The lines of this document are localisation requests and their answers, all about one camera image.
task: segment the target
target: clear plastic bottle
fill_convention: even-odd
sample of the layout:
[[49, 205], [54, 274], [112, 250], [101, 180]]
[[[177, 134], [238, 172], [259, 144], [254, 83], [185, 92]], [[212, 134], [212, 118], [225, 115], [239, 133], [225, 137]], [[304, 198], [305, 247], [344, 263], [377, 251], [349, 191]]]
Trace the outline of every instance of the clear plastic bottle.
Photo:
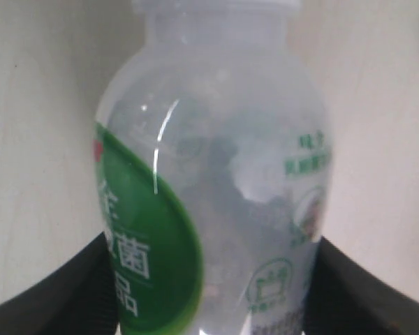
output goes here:
[[298, 1], [138, 5], [95, 141], [122, 333], [300, 334], [331, 139], [284, 42]]

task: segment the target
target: bottle neck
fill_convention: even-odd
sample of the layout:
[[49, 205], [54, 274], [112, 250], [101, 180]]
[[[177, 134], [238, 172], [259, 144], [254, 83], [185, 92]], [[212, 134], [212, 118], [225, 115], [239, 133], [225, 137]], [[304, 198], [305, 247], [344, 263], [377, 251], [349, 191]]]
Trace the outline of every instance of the bottle neck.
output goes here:
[[157, 13], [147, 18], [147, 43], [249, 46], [282, 50], [286, 16], [279, 11], [221, 9]]

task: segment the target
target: bottle label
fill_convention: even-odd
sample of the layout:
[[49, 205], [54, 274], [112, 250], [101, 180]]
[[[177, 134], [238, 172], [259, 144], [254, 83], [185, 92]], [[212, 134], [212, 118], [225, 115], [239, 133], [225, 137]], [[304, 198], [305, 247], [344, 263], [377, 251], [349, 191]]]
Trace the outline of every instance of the bottle label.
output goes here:
[[99, 125], [94, 151], [122, 329], [181, 334], [203, 287], [193, 224], [166, 183]]

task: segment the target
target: plastic bottle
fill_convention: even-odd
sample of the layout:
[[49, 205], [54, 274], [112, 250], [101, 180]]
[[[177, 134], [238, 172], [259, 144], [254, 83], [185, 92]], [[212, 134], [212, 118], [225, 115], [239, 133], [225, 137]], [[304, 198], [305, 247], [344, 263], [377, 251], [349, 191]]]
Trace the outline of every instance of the plastic bottle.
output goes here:
[[298, 4], [138, 3], [95, 141], [123, 335], [301, 333], [331, 140], [285, 44]]

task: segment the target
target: black object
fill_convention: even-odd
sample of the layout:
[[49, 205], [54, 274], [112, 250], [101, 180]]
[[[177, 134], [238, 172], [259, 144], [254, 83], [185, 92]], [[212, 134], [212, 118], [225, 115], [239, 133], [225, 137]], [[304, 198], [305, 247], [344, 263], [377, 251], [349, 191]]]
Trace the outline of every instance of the black object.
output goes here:
[[[0, 306], [0, 335], [114, 335], [116, 327], [116, 294], [103, 235], [53, 275]], [[419, 335], [419, 304], [378, 281], [324, 239], [304, 331]]]

